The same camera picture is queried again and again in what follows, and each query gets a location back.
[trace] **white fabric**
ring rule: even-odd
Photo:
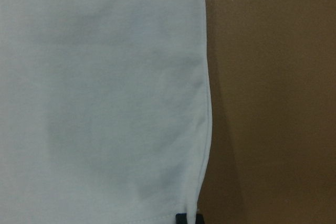
[[[204,0],[0,0],[0,223],[173,224],[211,141]]]

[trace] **stitching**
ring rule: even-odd
[[[154,218],[150,218],[150,219],[144,219],[144,220],[134,220],[134,221],[128,221],[128,222],[120,222],[118,224],[136,224],[136,223],[143,223],[143,222],[148,222],[148,221],[153,221],[153,220],[162,220],[168,217],[172,217],[172,214],[169,215],[164,215],[161,217],[154,217]]]
[[[203,2],[203,19],[202,19],[202,33],[205,37],[205,40],[207,41],[207,29],[206,29],[206,3],[205,0],[202,0]],[[207,56],[207,43],[205,44],[205,55]],[[207,103],[207,129],[206,129],[206,144],[204,147],[204,153],[203,153],[203,160],[202,160],[202,166],[199,170],[198,174],[198,189],[197,189],[197,195],[196,198],[198,198],[198,195],[201,190],[202,181],[204,179],[205,171],[207,168],[208,163],[208,153],[211,146],[211,127],[212,127],[212,115],[211,115],[211,94],[210,94],[210,86],[209,86],[209,79],[208,79],[208,63],[207,58],[205,60],[204,64],[204,79],[206,83],[206,103]]]

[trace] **white t-shirt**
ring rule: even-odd
[[[194,223],[204,0],[0,0],[0,223]]]

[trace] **brown wall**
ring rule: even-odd
[[[335,224],[336,0],[206,1],[206,224]]]

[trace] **cardboard background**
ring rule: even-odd
[[[336,223],[336,0],[206,1],[206,224]]]

